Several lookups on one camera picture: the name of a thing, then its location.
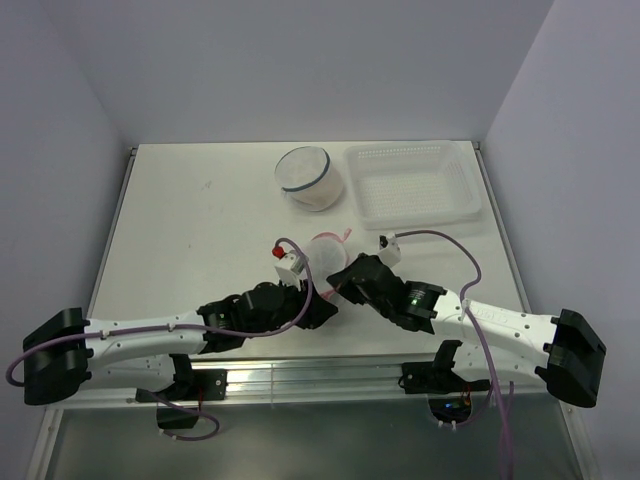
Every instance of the black clamp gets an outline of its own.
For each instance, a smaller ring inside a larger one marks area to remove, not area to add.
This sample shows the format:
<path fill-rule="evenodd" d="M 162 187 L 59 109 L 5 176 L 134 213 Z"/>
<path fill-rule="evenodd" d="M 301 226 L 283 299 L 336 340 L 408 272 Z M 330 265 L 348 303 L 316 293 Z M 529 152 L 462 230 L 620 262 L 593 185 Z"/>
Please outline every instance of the black clamp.
<path fill-rule="evenodd" d="M 402 364 L 402 376 L 398 385 L 407 395 L 434 393 L 445 395 L 453 392 L 482 392 L 491 387 L 489 380 L 467 382 L 453 373 L 453 357 L 462 345 L 460 340 L 445 340 L 438 348 L 433 362 L 408 362 Z"/>

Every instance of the black bracket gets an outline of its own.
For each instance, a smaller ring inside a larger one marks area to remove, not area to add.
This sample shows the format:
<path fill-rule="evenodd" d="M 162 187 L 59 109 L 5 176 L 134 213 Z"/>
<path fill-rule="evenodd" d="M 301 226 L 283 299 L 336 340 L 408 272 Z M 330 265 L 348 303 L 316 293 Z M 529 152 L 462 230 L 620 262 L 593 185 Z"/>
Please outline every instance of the black bracket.
<path fill-rule="evenodd" d="M 535 372 L 554 397 L 578 407 L 594 407 L 607 348 L 577 312 L 562 310 L 551 321 L 557 327 L 553 343 L 545 345 L 547 368 L 537 367 Z"/>
<path fill-rule="evenodd" d="M 227 392 L 227 371 L 223 369 L 193 370 L 193 381 L 180 398 L 167 398 L 167 400 L 181 400 L 186 402 L 203 402 L 224 400 Z M 136 392 L 136 402 L 155 403 L 155 399 L 145 390 Z"/>
<path fill-rule="evenodd" d="M 402 364 L 402 377 L 398 385 L 407 395 L 419 393 L 447 394 L 454 392 L 489 390 L 489 380 L 467 382 L 452 372 L 453 357 L 462 342 L 445 340 L 440 345 L 433 362 L 408 362 Z"/>

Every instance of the white tabletop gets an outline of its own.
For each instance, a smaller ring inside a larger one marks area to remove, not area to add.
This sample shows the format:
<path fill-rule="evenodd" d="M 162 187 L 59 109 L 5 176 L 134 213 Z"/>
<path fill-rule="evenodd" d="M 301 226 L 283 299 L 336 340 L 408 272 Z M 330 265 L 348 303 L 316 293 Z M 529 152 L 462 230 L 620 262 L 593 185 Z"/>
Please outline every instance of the white tabletop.
<path fill-rule="evenodd" d="M 371 142 L 313 143 L 344 172 L 343 152 Z M 522 308 L 480 168 L 470 142 L 458 142 L 482 197 L 473 221 L 438 228 L 455 236 L 478 259 L 483 281 L 469 296 Z M 351 192 L 328 210 L 310 213 L 290 205 L 273 180 L 276 162 L 307 143 L 142 145 L 126 187 L 99 281 L 93 318 L 125 321 L 198 308 L 265 281 L 277 282 L 271 256 L 282 236 L 304 244 L 323 231 L 353 233 L 345 246 L 354 258 L 377 251 L 381 232 L 366 231 L 353 213 Z M 404 280 L 456 291 L 474 276 L 469 260 L 438 238 L 402 241 Z M 410 333 L 367 306 L 342 305 L 317 330 L 294 328 L 251 339 L 215 358 L 274 359 L 435 352 L 442 341 Z"/>

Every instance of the cable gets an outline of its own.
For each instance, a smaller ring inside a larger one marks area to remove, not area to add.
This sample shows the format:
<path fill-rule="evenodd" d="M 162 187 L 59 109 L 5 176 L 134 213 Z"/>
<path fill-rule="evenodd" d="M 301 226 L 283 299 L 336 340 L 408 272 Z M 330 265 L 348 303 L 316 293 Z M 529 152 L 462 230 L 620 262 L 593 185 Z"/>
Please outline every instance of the cable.
<path fill-rule="evenodd" d="M 408 237 L 411 235 L 435 235 L 449 242 L 453 243 L 456 247 L 458 247 L 462 253 L 464 253 L 471 263 L 476 269 L 476 278 L 468 282 L 462 287 L 460 290 L 460 301 L 464 301 L 466 298 L 467 290 L 469 290 L 474 285 L 480 283 L 482 280 L 482 269 L 480 268 L 480 264 L 475 259 L 475 257 L 471 254 L 469 250 L 466 249 L 464 245 L 458 242 L 455 238 L 447 235 L 446 233 L 439 232 L 437 230 L 413 230 L 409 232 L 398 233 L 396 238 Z M 507 418 L 507 410 L 504 405 L 504 401 L 502 399 L 502 394 L 500 391 L 500 382 L 498 380 L 498 374 L 496 372 L 495 364 L 493 363 L 493 357 L 491 356 L 491 350 L 489 349 L 489 343 L 487 342 L 484 333 L 482 332 L 482 328 L 478 323 L 475 315 L 471 312 L 469 307 L 465 308 L 465 312 L 469 316 L 469 320 L 473 324 L 473 328 L 475 329 L 478 338 L 480 339 L 480 344 L 482 345 L 482 350 L 484 351 L 484 355 L 487 358 L 487 365 L 489 366 L 489 375 L 491 377 L 491 384 L 493 386 L 493 391 L 495 392 L 496 403 L 498 404 L 498 410 L 500 412 L 500 418 L 502 419 L 502 428 L 504 432 L 504 444 L 507 449 L 507 478 L 513 478 L 513 439 L 511 436 L 511 429 L 509 428 L 509 419 Z"/>
<path fill-rule="evenodd" d="M 291 322 L 278 328 L 277 330 L 273 330 L 271 332 L 261 332 L 261 333 L 235 332 L 233 330 L 225 330 L 222 328 L 208 327 L 206 325 L 198 325 L 198 324 L 175 325 L 174 328 L 176 330 L 178 329 L 179 330 L 204 330 L 211 333 L 219 333 L 222 335 L 229 335 L 234 337 L 256 338 L 256 337 L 272 337 L 274 335 L 278 335 L 280 333 L 286 332 L 287 330 L 295 326 L 298 322 L 300 322 L 300 320 L 302 320 L 304 315 L 307 313 L 307 310 L 309 309 L 309 305 L 311 305 L 311 298 L 313 297 L 313 277 L 311 276 L 311 268 L 309 267 L 309 263 L 307 262 L 307 257 L 302 252 L 302 249 L 293 240 L 289 238 L 285 238 L 285 237 L 279 238 L 278 240 L 276 240 L 275 246 L 277 247 L 281 243 L 287 243 L 291 246 L 291 248 L 293 248 L 293 250 L 296 252 L 298 257 L 302 260 L 302 265 L 304 267 L 305 273 L 307 274 L 307 296 L 305 298 L 302 308 L 300 309 L 300 312 L 298 313 L 298 315 L 296 315 L 296 317 L 293 320 L 291 320 Z M 169 327 L 167 325 L 150 325 L 147 327 L 120 328 L 117 330 L 111 330 L 108 336 L 135 335 L 139 333 L 168 331 L 168 329 Z M 46 350 L 56 345 L 60 345 L 62 343 L 75 342 L 79 340 L 88 340 L 92 338 L 103 338 L 103 335 L 104 334 L 102 332 L 76 333 L 73 335 L 67 335 L 65 337 L 54 338 L 53 340 L 49 340 L 47 342 L 43 342 L 39 345 L 36 345 L 35 347 L 32 347 L 27 351 L 23 352 L 18 358 L 16 358 L 13 362 L 9 364 L 5 372 L 5 379 L 10 385 L 13 385 L 14 387 L 24 387 L 24 382 L 16 380 L 13 377 L 13 373 L 15 369 L 18 367 L 18 365 L 20 365 L 22 362 L 24 362 L 27 358 L 29 358 L 34 353 L 40 352 L 42 350 Z M 213 432 L 207 435 L 203 435 L 201 437 L 182 437 L 181 435 L 175 435 L 172 432 L 168 432 L 168 433 L 165 432 L 165 434 L 167 434 L 168 436 L 175 438 L 177 440 L 185 440 L 185 441 L 205 440 L 207 438 L 211 438 L 212 436 L 214 436 L 220 429 L 220 422 L 218 422 L 218 420 L 213 415 L 210 415 L 205 412 L 196 413 L 193 410 L 181 407 L 179 405 L 169 402 L 168 400 L 164 400 L 163 398 L 161 398 L 160 396 L 152 392 L 149 392 L 149 393 L 156 401 L 168 406 L 169 408 L 173 408 L 174 410 L 178 410 L 180 412 L 189 413 L 189 414 L 201 416 L 203 418 L 207 418 L 208 420 L 211 420 L 216 425 L 216 429 Z"/>

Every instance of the red cap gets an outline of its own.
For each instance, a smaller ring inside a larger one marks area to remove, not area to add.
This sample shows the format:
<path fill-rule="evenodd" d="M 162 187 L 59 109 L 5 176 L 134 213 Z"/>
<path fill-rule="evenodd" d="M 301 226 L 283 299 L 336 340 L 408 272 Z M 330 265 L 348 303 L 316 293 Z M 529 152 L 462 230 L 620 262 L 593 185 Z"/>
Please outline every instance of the red cap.
<path fill-rule="evenodd" d="M 274 257 L 279 259 L 286 255 L 286 253 L 284 252 L 284 248 L 282 248 L 279 245 L 277 247 L 273 247 L 273 250 L 271 250 L 271 253 L 273 254 Z"/>

